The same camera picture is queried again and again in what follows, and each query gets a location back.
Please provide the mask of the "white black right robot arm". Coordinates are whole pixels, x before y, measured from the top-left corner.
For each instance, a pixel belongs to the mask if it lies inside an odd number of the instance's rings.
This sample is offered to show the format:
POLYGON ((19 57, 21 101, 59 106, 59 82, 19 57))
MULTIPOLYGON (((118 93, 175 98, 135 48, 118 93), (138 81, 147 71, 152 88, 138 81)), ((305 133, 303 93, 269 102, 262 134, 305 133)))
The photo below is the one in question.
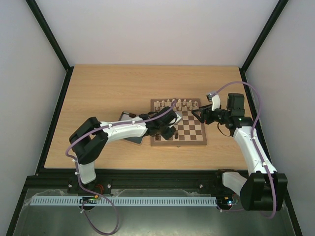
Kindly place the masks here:
POLYGON ((207 94, 209 105, 192 111, 204 124, 224 125, 239 145, 248 168, 248 178, 237 171, 223 169, 215 180, 219 192, 231 189, 240 197, 244 210, 276 212, 282 208, 287 187, 287 177, 279 173, 269 161, 257 137, 254 121, 245 116, 245 98, 240 93, 229 93, 226 109, 216 92, 207 94))

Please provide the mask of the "wooden chess board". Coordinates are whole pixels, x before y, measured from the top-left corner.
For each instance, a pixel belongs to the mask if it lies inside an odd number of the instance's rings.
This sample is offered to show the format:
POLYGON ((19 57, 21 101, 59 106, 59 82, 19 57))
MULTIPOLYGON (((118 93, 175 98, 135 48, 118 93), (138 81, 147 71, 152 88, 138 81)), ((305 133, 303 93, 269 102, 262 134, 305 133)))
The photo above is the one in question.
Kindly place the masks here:
POLYGON ((151 110, 159 112, 166 106, 171 106, 172 102, 176 101, 174 111, 182 116, 182 120, 177 122, 174 127, 176 133, 179 134, 178 139, 175 139, 175 134, 165 140, 159 137, 155 140, 155 136, 151 137, 151 146, 153 147, 181 147, 181 146, 206 146, 207 138, 204 124, 200 123, 195 118, 191 111, 199 108, 201 101, 199 98, 174 98, 174 99, 152 99, 151 110))

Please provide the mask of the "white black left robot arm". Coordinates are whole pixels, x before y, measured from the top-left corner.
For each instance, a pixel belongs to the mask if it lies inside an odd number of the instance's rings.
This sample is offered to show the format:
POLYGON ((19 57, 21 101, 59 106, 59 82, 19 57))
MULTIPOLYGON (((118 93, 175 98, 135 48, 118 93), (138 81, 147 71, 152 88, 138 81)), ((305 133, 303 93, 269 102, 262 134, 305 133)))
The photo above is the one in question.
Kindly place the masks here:
POLYGON ((69 137, 82 184, 96 179, 95 160, 107 144, 156 134, 168 140, 176 132, 175 125, 182 120, 182 115, 170 107, 165 107, 160 112, 127 117, 126 120, 116 122, 101 122, 96 117, 91 117, 69 137))

